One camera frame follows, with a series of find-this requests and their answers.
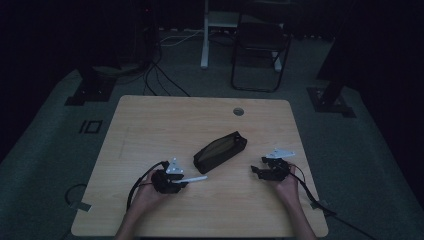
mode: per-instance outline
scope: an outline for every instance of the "table top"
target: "table top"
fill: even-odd
[[[235,108],[244,114],[237,116]],[[266,168],[261,157],[275,148],[294,151],[286,158],[302,169],[318,199],[290,104],[285,100],[123,96],[117,106],[72,233],[114,236],[128,193],[151,166],[177,159],[184,178],[201,174],[193,156],[234,131],[248,140],[244,151],[172,194],[142,219],[136,234],[152,237],[284,237],[293,231],[284,205],[250,166]],[[328,233],[321,210],[305,191],[299,198],[317,236]]]

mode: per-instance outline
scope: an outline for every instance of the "black chair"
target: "black chair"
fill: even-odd
[[[231,85],[238,90],[274,92],[281,84],[290,43],[300,22],[302,8],[299,4],[284,0],[251,0],[244,4],[239,15],[232,55]],[[235,84],[234,75],[238,48],[245,52],[266,51],[274,66],[284,52],[280,74],[275,87],[270,89],[242,87]]]

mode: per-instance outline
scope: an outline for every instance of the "cord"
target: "cord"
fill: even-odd
[[[326,207],[322,206],[316,199],[315,197],[312,195],[311,191],[309,191],[309,188],[306,186],[306,183],[304,181],[302,181],[298,176],[296,176],[295,174],[289,172],[290,175],[292,175],[293,177],[295,177],[300,185],[302,185],[303,189],[305,189],[306,191],[306,195],[308,196],[309,200],[311,200],[311,202],[313,204],[315,204],[319,209],[321,209],[322,211],[324,211],[324,214],[327,214],[327,216],[332,216],[332,215],[336,215],[335,212],[327,209]]]
[[[166,92],[166,94],[168,94],[168,96],[171,96],[171,94],[166,90],[166,88],[162,85],[162,82],[159,79],[159,74],[158,74],[158,69],[155,67],[155,73],[156,73],[156,79],[159,83],[159,85],[161,86],[161,88]]]
[[[69,205],[71,205],[71,201],[69,200],[68,195],[69,195],[69,193],[70,193],[73,189],[75,189],[75,188],[77,188],[77,187],[87,187],[87,184],[85,184],[85,183],[80,183],[80,184],[76,184],[76,185],[74,185],[74,186],[72,186],[72,187],[68,188],[68,190],[67,190],[67,191],[66,191],[66,193],[65,193],[65,201],[66,201],[66,203],[68,204],[68,206],[69,206]]]
[[[158,163],[156,163],[155,165],[153,165],[153,167],[151,167],[149,170],[147,170],[147,172],[145,172],[144,174],[143,174],[143,176],[141,176],[141,178],[139,178],[138,180],[137,180],[137,182],[135,182],[134,183],[134,186],[131,188],[131,190],[130,190],[130,193],[129,193],[129,195],[128,195],[128,200],[127,200],[127,211],[128,211],[128,209],[130,209],[130,207],[131,207],[131,202],[132,202],[132,198],[133,198],[133,195],[134,195],[134,192],[135,192],[135,190],[140,186],[140,183],[141,183],[141,181],[143,180],[143,178],[144,177],[146,177],[147,176],[147,174],[149,174],[151,171],[153,171],[153,169],[155,169],[157,166],[159,166],[159,165],[163,165],[163,164],[165,164],[166,162],[158,162]]]
[[[190,39],[192,37],[195,37],[201,31],[202,31],[202,29],[197,30],[195,33],[193,33],[192,35],[189,35],[189,36],[170,36],[170,37],[164,38],[164,39],[162,39],[160,41],[161,43],[164,42],[164,41],[166,41],[166,40],[168,40],[168,39],[171,39],[171,38],[183,38],[183,39],[180,40],[180,41],[178,41],[178,42],[176,42],[176,43],[174,43],[174,44],[169,44],[169,45],[163,45],[163,44],[161,44],[161,46],[162,47],[173,47],[173,46],[177,46],[178,44],[180,44],[180,43],[182,43],[182,42],[184,42],[184,41],[186,41],[186,40],[188,40],[188,39]]]
[[[168,81],[170,81],[174,86],[176,86],[178,89],[180,89],[185,95],[187,95],[187,97],[190,97],[190,94],[188,94],[183,88],[181,88],[177,83],[175,83],[174,81],[172,81],[171,78],[168,77],[168,75],[166,75],[166,73],[162,70],[162,68],[159,67],[159,65],[157,65],[157,63],[153,63],[153,65],[166,77],[166,79],[168,79]]]
[[[154,65],[151,65],[150,67],[149,67],[149,69],[147,70],[147,72],[146,72],[146,74],[144,74],[144,89],[143,89],[143,95],[145,95],[145,93],[146,93],[146,88],[148,88],[149,89],[149,91],[153,94],[153,95],[155,95],[155,96],[157,96],[157,94],[156,94],[156,92],[155,91],[153,91],[153,89],[150,87],[150,85],[149,85],[149,74],[150,74],[150,72],[152,71],[152,69],[154,68]]]
[[[298,166],[294,164],[289,164],[290,167],[295,167],[297,170],[299,170],[302,173],[303,176],[303,182],[306,183],[305,174],[303,173],[302,169],[300,169]]]

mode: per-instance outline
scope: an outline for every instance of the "black device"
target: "black device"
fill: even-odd
[[[267,164],[269,169],[251,166],[252,172],[256,173],[259,179],[281,182],[290,174],[290,165],[282,158],[262,157],[262,162]]]
[[[194,166],[201,174],[205,174],[243,151],[246,145],[247,139],[235,131],[211,142],[196,153]]]
[[[130,193],[128,194],[127,199],[127,211],[131,206],[132,198],[134,195],[135,190],[141,185],[141,181],[146,177],[153,169],[155,169],[157,166],[162,165],[163,169],[156,170],[156,172],[152,175],[152,183],[155,190],[163,193],[163,194],[170,194],[170,193],[178,193],[181,188],[185,188],[187,186],[188,182],[180,182],[180,183],[174,183],[172,181],[175,180],[181,180],[184,175],[183,174],[175,174],[171,173],[169,174],[168,168],[170,163],[168,161],[162,161],[159,163],[156,163],[153,165],[147,172],[143,174],[135,183],[134,186],[131,188]]]
[[[156,170],[152,175],[152,184],[156,191],[163,194],[178,193],[185,188],[188,182],[174,183],[173,180],[181,180],[183,174],[168,174],[165,170]]]

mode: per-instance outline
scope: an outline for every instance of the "metal bracket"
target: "metal bracket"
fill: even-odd
[[[294,155],[296,155],[296,154],[292,151],[287,151],[287,150],[284,150],[284,149],[281,149],[281,148],[275,148],[272,153],[265,155],[265,157],[277,159],[277,158],[291,157],[291,156],[294,156]]]
[[[166,169],[167,174],[182,174],[184,170],[178,165],[177,158],[173,158]]]

